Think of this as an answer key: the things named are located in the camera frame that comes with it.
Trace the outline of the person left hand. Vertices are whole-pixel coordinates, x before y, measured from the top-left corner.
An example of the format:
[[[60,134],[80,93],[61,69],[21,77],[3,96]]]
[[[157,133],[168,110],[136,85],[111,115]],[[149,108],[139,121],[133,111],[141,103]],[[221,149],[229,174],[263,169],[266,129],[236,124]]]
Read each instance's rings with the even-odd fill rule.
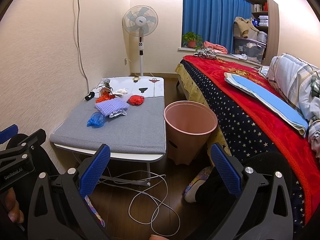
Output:
[[[13,188],[1,193],[1,203],[6,208],[8,217],[13,223],[21,224],[24,222],[23,212],[20,210],[19,203]]]

